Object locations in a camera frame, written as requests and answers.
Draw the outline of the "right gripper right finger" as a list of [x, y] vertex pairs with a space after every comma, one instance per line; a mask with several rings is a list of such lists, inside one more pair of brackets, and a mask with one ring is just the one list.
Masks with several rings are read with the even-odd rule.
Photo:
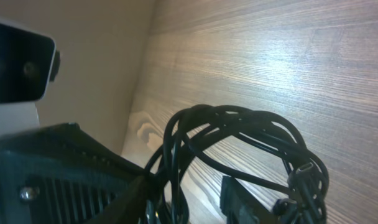
[[223, 177], [219, 206], [227, 224], [276, 223], [276, 216], [233, 177]]

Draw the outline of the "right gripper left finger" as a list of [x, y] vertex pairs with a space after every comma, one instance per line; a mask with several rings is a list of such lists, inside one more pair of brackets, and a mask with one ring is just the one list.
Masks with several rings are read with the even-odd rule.
[[59, 124], [0, 137], [0, 223], [86, 223], [143, 168]]

